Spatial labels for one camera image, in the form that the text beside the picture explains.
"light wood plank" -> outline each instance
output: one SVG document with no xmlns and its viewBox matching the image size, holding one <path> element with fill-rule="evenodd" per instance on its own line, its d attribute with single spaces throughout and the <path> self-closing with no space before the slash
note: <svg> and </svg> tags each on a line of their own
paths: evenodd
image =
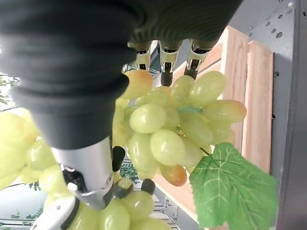
<svg viewBox="0 0 307 230">
<path fill-rule="evenodd" d="M 270 172 L 272 133 L 273 53 L 255 41 L 249 43 L 242 155 Z"/>
<path fill-rule="evenodd" d="M 227 77 L 227 87 L 223 99 L 245 102 L 245 85 L 247 75 L 248 37 L 242 32 L 228 26 L 224 31 L 221 72 Z M 234 146 L 241 152 L 243 123 L 232 125 L 235 133 Z"/>
</svg>

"wooden crate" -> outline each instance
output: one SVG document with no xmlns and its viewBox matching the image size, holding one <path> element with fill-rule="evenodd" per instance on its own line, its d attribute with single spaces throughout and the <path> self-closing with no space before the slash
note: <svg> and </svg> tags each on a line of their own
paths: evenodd
<svg viewBox="0 0 307 230">
<path fill-rule="evenodd" d="M 183 75 L 185 66 L 183 63 L 174 71 L 173 83 Z M 202 63 L 198 76 L 211 70 L 220 71 L 227 77 L 227 88 L 220 98 L 240 101 L 248 111 L 243 123 L 232 125 L 234 146 L 247 160 L 269 173 L 273 53 L 255 41 L 248 42 L 245 34 L 228 26 Z M 169 184 L 161 175 L 156 175 L 154 181 L 165 195 L 197 221 L 189 181 L 182 187 Z"/>
</svg>

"grape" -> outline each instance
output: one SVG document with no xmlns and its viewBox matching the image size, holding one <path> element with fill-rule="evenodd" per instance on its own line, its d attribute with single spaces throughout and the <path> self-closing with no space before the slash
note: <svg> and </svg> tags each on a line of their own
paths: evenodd
<svg viewBox="0 0 307 230">
<path fill-rule="evenodd" d="M 118 106 L 118 107 L 125 109 L 125 108 L 128 107 L 129 101 L 130 100 L 128 100 L 128 99 L 124 99 L 124 98 L 119 97 L 115 100 L 115 106 Z"/>
<path fill-rule="evenodd" d="M 67 230 L 88 230 L 99 228 L 99 212 L 80 203 L 77 215 Z"/>
<path fill-rule="evenodd" d="M 44 170 L 56 163 L 50 147 L 44 140 L 34 142 L 25 154 L 27 165 L 35 170 Z"/>
<path fill-rule="evenodd" d="M 130 127 L 126 122 L 113 123 L 112 127 L 112 145 L 126 146 L 130 137 Z"/>
<path fill-rule="evenodd" d="M 187 106 L 189 104 L 189 91 L 194 85 L 194 79 L 188 75 L 178 78 L 172 86 L 171 95 L 175 107 Z"/>
<path fill-rule="evenodd" d="M 42 176 L 39 178 L 39 186 L 48 194 L 68 191 L 62 171 L 58 165 L 53 165 L 43 171 Z"/>
<path fill-rule="evenodd" d="M 164 92 L 161 91 L 150 91 L 147 95 L 139 97 L 135 101 L 136 106 L 143 104 L 158 104 L 160 106 L 169 105 L 169 98 Z"/>
<path fill-rule="evenodd" d="M 150 148 L 156 160 L 165 165 L 176 165 L 186 154 L 181 138 L 167 129 L 160 129 L 152 135 Z"/>
<path fill-rule="evenodd" d="M 204 123 L 197 113 L 180 113 L 180 127 L 189 139 L 198 147 L 207 146 L 212 143 L 213 133 L 210 127 Z"/>
<path fill-rule="evenodd" d="M 168 101 L 172 103 L 173 99 L 172 99 L 172 88 L 171 87 L 159 86 L 159 87 L 153 88 L 152 91 L 160 91 L 160 92 L 165 93 L 168 97 Z"/>
<path fill-rule="evenodd" d="M 141 180 L 153 179 L 155 173 L 156 173 L 156 171 L 142 172 L 142 171 L 138 170 L 138 177 L 139 177 Z"/>
<path fill-rule="evenodd" d="M 19 171 L 0 178 L 0 190 L 9 186 L 17 177 Z"/>
<path fill-rule="evenodd" d="M 146 218 L 142 221 L 134 222 L 130 230 L 171 230 L 171 228 L 161 219 Z"/>
<path fill-rule="evenodd" d="M 213 144 L 219 144 L 230 136 L 231 129 L 229 123 L 210 122 L 211 130 L 213 132 Z"/>
<path fill-rule="evenodd" d="M 134 110 L 136 110 L 138 107 L 137 106 L 130 106 L 125 108 L 124 112 L 125 112 L 125 117 L 130 117 L 131 114 L 134 112 Z"/>
<path fill-rule="evenodd" d="M 135 133 L 129 142 L 129 154 L 133 166 L 143 173 L 154 174 L 158 162 L 151 154 L 149 134 Z"/>
<path fill-rule="evenodd" d="M 123 122 L 125 118 L 124 109 L 120 106 L 115 106 L 115 111 L 113 115 L 113 125 L 116 123 Z"/>
<path fill-rule="evenodd" d="M 25 166 L 19 174 L 19 180 L 24 184 L 32 184 L 38 181 L 42 174 L 42 171 L 35 171 L 29 166 Z"/>
<path fill-rule="evenodd" d="M 179 113 L 173 107 L 168 107 L 165 109 L 166 111 L 166 123 L 163 128 L 176 130 L 176 127 L 179 125 Z"/>
<path fill-rule="evenodd" d="M 146 218 L 154 210 L 154 200 L 151 194 L 145 191 L 135 191 L 121 199 L 130 214 L 131 221 Z"/>
<path fill-rule="evenodd" d="M 118 172 L 113 172 L 113 183 L 116 183 L 121 179 L 121 176 Z"/>
<path fill-rule="evenodd" d="M 44 203 L 44 211 L 47 210 L 56 200 L 71 198 L 72 196 L 73 194 L 71 192 L 49 194 Z"/>
<path fill-rule="evenodd" d="M 204 108 L 204 115 L 213 121 L 237 123 L 244 120 L 246 108 L 234 100 L 216 100 Z"/>
<path fill-rule="evenodd" d="M 0 140 L 12 144 L 15 148 L 25 149 L 37 138 L 37 129 L 33 124 L 12 113 L 0 114 Z"/>
<path fill-rule="evenodd" d="M 187 167 L 187 171 L 188 173 L 192 174 L 193 170 L 195 169 L 196 166 L 192 166 L 192 167 Z"/>
<path fill-rule="evenodd" d="M 166 166 L 160 164 L 162 176 L 174 186 L 182 186 L 187 181 L 186 170 L 181 165 Z"/>
<path fill-rule="evenodd" d="M 145 104 L 130 117 L 130 127 L 138 133 L 153 133 L 166 122 L 165 110 L 157 104 Z"/>
<path fill-rule="evenodd" d="M 234 140 L 235 140 L 235 133 L 232 130 L 230 130 L 230 135 L 226 139 L 224 139 L 222 142 L 233 143 Z"/>
<path fill-rule="evenodd" d="M 118 199 L 111 200 L 110 204 L 101 211 L 100 230 L 128 230 L 129 226 L 129 213 Z"/>
<path fill-rule="evenodd" d="M 181 139 L 186 147 L 186 154 L 184 159 L 178 161 L 178 164 L 185 167 L 196 166 L 203 157 L 202 151 L 188 138 L 181 137 Z"/>
<path fill-rule="evenodd" d="M 129 85 L 121 95 L 124 99 L 135 99 L 149 92 L 153 86 L 153 78 L 146 70 L 130 70 L 125 73 L 129 78 Z"/>
<path fill-rule="evenodd" d="M 198 77 L 189 92 L 189 100 L 195 107 L 204 107 L 214 101 L 225 89 L 226 77 L 210 71 Z"/>
<path fill-rule="evenodd" d="M 4 144 L 0 139 L 0 178 L 9 176 L 25 166 L 25 150 Z"/>
</svg>

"grape bunch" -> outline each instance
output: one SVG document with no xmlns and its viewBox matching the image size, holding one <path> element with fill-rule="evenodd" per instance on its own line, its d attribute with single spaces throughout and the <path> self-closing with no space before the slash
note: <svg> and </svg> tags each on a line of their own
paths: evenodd
<svg viewBox="0 0 307 230">
<path fill-rule="evenodd" d="M 142 179 L 160 173 L 172 185 L 184 185 L 186 170 L 192 172 L 212 146 L 233 141 L 231 124 L 246 116 L 242 103 L 217 100 L 226 87 L 220 72 L 207 72 L 196 81 L 184 75 L 171 87 L 153 89 L 147 71 L 126 75 L 130 83 L 116 100 L 112 141 L 127 146 Z"/>
<path fill-rule="evenodd" d="M 5 131 L 0 132 L 0 190 L 16 178 L 24 184 L 39 181 L 48 195 L 44 211 L 56 200 L 73 197 L 50 147 L 39 137 L 26 110 L 22 116 L 1 113 L 0 127 Z M 141 191 L 133 191 L 132 181 L 114 172 L 114 183 L 117 190 L 107 208 L 96 211 L 80 203 L 68 230 L 170 230 L 166 222 L 150 217 L 154 210 L 152 181 L 144 181 Z"/>
</svg>

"grape leaf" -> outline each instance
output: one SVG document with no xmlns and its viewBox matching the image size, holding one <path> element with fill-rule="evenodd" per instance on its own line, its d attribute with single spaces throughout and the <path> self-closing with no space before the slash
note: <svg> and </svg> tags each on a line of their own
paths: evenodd
<svg viewBox="0 0 307 230">
<path fill-rule="evenodd" d="M 230 143 L 203 157 L 190 175 L 201 228 L 228 222 L 231 230 L 265 230 L 277 210 L 274 178 L 245 160 Z"/>
</svg>

